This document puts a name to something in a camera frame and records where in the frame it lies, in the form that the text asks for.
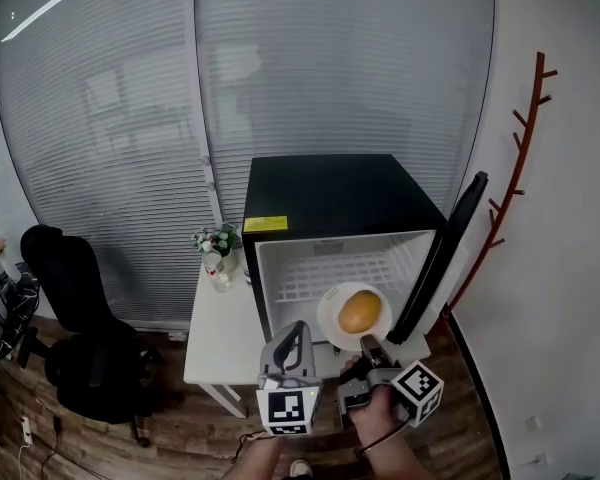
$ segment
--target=open fridge door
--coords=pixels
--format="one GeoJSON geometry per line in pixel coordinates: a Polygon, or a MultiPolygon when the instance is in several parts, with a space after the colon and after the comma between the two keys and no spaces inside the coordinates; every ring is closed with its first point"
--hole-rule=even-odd
{"type": "Polygon", "coordinates": [[[403,343],[415,329],[449,268],[458,244],[482,199],[487,182],[487,173],[480,171],[475,175],[453,209],[444,232],[434,239],[431,252],[425,260],[407,304],[387,336],[390,342],[403,343]]]}

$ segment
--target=white plate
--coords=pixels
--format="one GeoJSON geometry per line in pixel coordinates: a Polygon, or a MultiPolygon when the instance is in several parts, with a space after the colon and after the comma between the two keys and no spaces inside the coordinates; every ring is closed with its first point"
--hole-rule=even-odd
{"type": "Polygon", "coordinates": [[[365,283],[351,282],[334,286],[324,294],[318,304],[318,325],[332,345],[342,350],[357,352],[360,350],[360,338],[365,334],[373,334],[378,341],[382,341],[391,329],[392,312],[389,301],[382,292],[365,283]],[[349,334],[342,330],[338,323],[338,315],[344,303],[360,290],[369,290],[375,293],[382,301],[380,316],[371,329],[358,334],[349,334]]]}

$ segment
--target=shoe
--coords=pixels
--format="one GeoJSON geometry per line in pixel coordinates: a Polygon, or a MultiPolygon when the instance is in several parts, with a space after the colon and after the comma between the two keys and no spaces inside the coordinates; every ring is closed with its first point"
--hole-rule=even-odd
{"type": "Polygon", "coordinates": [[[293,478],[302,475],[307,475],[313,478],[313,469],[311,469],[311,464],[309,464],[306,460],[296,460],[289,468],[289,476],[293,478]]]}

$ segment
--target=black fridge top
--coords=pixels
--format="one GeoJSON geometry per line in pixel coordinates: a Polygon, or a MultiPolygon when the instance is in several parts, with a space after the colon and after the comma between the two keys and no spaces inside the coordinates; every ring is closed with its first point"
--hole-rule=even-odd
{"type": "Polygon", "coordinates": [[[254,158],[244,217],[245,232],[277,230],[280,239],[437,230],[446,224],[392,155],[254,158]]]}

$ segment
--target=wire shelf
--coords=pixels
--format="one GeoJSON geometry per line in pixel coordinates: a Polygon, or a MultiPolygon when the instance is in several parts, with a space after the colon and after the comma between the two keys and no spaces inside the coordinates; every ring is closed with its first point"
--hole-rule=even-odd
{"type": "Polygon", "coordinates": [[[281,265],[275,302],[319,300],[340,283],[360,281],[379,290],[400,290],[395,267],[383,251],[292,258],[281,265]]]}

